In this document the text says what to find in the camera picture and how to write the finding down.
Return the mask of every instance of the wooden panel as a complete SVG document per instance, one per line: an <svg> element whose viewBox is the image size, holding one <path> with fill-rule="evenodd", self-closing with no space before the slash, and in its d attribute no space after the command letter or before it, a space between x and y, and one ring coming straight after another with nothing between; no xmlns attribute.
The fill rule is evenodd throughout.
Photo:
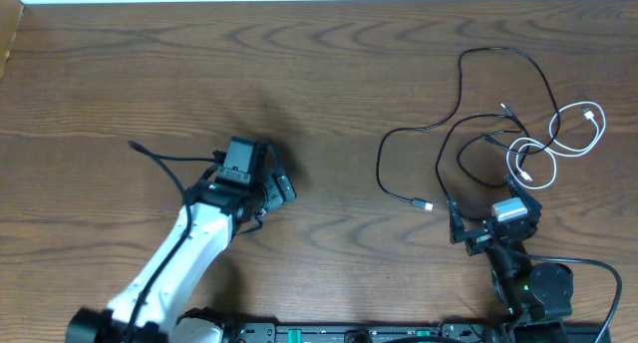
<svg viewBox="0 0 638 343"><path fill-rule="evenodd" d="M299 198L237 237L188 307L281 321L424 322L501 316L486 258L448 243L433 166L450 127L388 140L382 180L432 200L424 214L374 178L381 135L448 113L463 49L515 46L547 74L560 105L594 100L608 129L581 159L560 159L543 203L538 254L603 259L624 278L614 340L638 339L635 162L636 0L445 0L33 6L0 90L0 265L4 341L60 341L81 305L101 308L155 252L179 197L159 168L128 149L206 155L232 135L284 153ZM468 57L457 115L508 103L535 137L551 109L521 58ZM585 144L567 115L561 139ZM505 192L460 175L454 153L495 122L452 138L442 172L464 209ZM477 144L471 170L498 178L502 153ZM547 158L529 160L538 180ZM186 184L202 166L174 165ZM573 319L601 321L614 282L574 266Z"/></svg>
<svg viewBox="0 0 638 343"><path fill-rule="evenodd" d="M0 80L21 15L22 3L19 0L0 0Z"/></svg>

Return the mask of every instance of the white cable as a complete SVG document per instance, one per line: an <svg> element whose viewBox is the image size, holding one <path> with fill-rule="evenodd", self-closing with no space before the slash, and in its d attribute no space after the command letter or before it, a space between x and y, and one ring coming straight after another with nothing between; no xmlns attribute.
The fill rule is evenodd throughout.
<svg viewBox="0 0 638 343"><path fill-rule="evenodd" d="M507 152L507 154L505 155L505 162L507 163L507 168L509 169L509 172L514 177L514 179L521 186L523 186L523 187L525 187L527 189L543 189L543 188L549 187L556 180L556 157L555 156L561 156L561 157L564 157L564 158L578 158L578 157L581 157L581 156L589 153L591 151L591 149L593 149L593 147L596 144L598 144L598 141L600 140L600 138L602 138L602 135L604 134L605 129L607 128L607 121L605 120L605 112L602 110L602 108L598 104L596 104L594 102L573 103L573 104L569 104L567 106L562 107L558 111L558 113L562 113L566 109L573 108L573 107L576 107L576 106L581 106L581 105L591 105L591 106L594 106L594 107L596 107L598 109L598 111L600 112L600 116L602 117L602 129L600 129L598 127L598 124L594 120L594 114L587 110L587 111L583 111L585 119L590 121L594 125L594 127L596 128L596 135L592 139L591 143L589 143L589 145L587 145L586 147L584 147L582 149L574 149L574 148L570 148L567 145L561 144L558 140L554 139L554 142L557 145L559 145L560 147L562 147L562 148L564 148L564 149L566 149L568 151L576 153L576 154L559 153L559 152L557 152L555 150L552 150L550 148L545 149L545 151L551 157L551 160L553 162L553 175L551 177L551 180L548 183L543 184L543 185L539 185L539 186L530 186L530 185L527 185L527 184L523 183L520 179L518 179L518 176L515 174L514 170L511 168L511 164L509 163L509 154L510 154L510 152ZM554 120L558 116L558 113L554 114L554 116L549 121L549 128L548 129L549 129L549 134L550 135L553 135L551 127L553 126ZM532 139L532 138L518 138L518 139L514 140L513 143L511 143L511 145L509 146L509 149L513 150L513 148L516 146L516 144L518 142L521 142L521 141L528 141L528 143L521 145L516 150L517 152L521 152L522 149L524 149L526 147L533 147L533 148L540 148L540 149L542 149L544 147L543 143L540 143L539 141L537 141L535 139ZM527 181L532 181L532 178L529 175L529 173L525 172L523 169L520 168L520 165L519 165L518 159L517 159L517 157L519 155L518 154L514 154L514 155L516 155L516 159L514 159L514 160L515 160L515 163L516 163L516 169L517 169L518 173L520 174L520 176L523 177Z"/></svg>

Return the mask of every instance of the cardboard edge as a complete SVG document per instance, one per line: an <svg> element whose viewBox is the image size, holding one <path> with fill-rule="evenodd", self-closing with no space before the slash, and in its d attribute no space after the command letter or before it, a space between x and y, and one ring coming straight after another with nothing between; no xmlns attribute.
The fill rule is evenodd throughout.
<svg viewBox="0 0 638 343"><path fill-rule="evenodd" d="M0 82L16 39L24 5L20 0L0 0Z"/></svg>

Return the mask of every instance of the green component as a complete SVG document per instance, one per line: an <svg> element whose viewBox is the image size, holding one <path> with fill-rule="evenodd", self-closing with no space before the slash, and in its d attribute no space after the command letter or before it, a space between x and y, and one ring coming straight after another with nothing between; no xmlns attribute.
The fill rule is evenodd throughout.
<svg viewBox="0 0 638 343"><path fill-rule="evenodd" d="M288 329L288 343L301 343L301 329Z"/></svg>

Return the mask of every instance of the wooden tabletop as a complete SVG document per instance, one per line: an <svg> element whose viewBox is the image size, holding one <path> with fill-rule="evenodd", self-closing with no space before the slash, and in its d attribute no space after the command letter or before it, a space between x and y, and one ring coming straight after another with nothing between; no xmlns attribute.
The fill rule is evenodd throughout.
<svg viewBox="0 0 638 343"><path fill-rule="evenodd" d="M600 144L558 159L530 253L604 260L623 279L615 342L638 340L638 1L436 0L29 6L0 83L0 341L60 341L81 306L102 309L170 231L180 198L137 139L166 155L207 156L231 136L276 144L299 197L239 236L187 303L282 322L428 322L506 314L484 255L449 244L434 162L452 122L387 141L381 179L431 200L423 213L377 187L381 136L447 115L457 57L512 46L542 67L559 106L592 100ZM456 119L507 103L547 140L553 111L534 69L508 53L464 61ZM456 152L502 127L453 135L442 175L460 206L507 197L465 177ZM559 138L587 144L578 110ZM498 181L503 151L472 146L469 170ZM536 182L546 155L528 159ZM184 184L201 164L170 165ZM600 322L611 274L576 266L573 320Z"/></svg>

